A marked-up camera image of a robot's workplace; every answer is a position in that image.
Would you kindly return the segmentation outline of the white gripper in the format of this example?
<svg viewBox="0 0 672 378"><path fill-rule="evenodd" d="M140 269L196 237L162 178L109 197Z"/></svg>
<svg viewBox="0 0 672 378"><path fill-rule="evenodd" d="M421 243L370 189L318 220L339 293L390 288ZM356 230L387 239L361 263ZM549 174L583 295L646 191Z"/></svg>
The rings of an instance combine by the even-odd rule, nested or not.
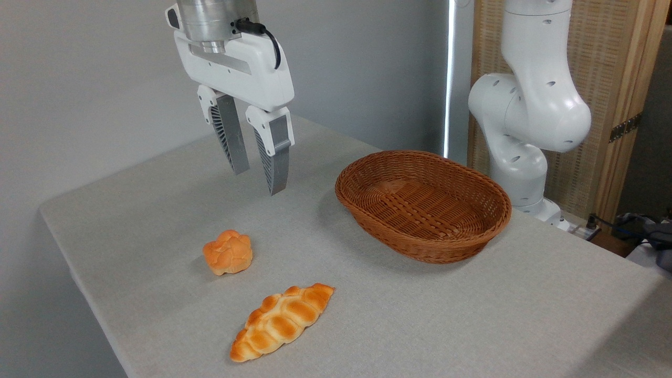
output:
<svg viewBox="0 0 672 378"><path fill-rule="evenodd" d="M175 4L165 18L185 71L201 84L197 95L203 115L233 172L249 170L238 98L250 104L246 118L255 130L269 193L283 191L295 144L284 106L295 97L295 88L283 49L259 22L257 5Z"/></svg>

